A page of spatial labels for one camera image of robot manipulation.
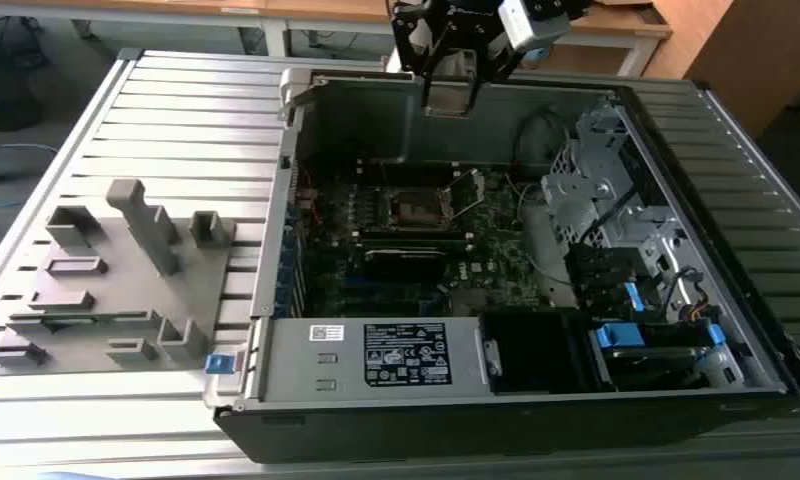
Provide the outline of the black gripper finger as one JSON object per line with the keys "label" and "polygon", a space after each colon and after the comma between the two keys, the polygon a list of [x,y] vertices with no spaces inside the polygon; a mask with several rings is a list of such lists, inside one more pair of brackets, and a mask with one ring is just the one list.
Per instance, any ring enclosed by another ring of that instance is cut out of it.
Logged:
{"label": "black gripper finger", "polygon": [[474,110],[483,85],[504,81],[524,56],[523,52],[515,50],[506,34],[500,34],[491,40],[483,39],[474,45],[471,51],[474,52],[474,68],[468,81],[466,116]]}
{"label": "black gripper finger", "polygon": [[448,25],[446,19],[394,19],[392,31],[400,67],[422,84],[422,108],[428,115],[438,113],[432,80],[446,50],[440,47]]}

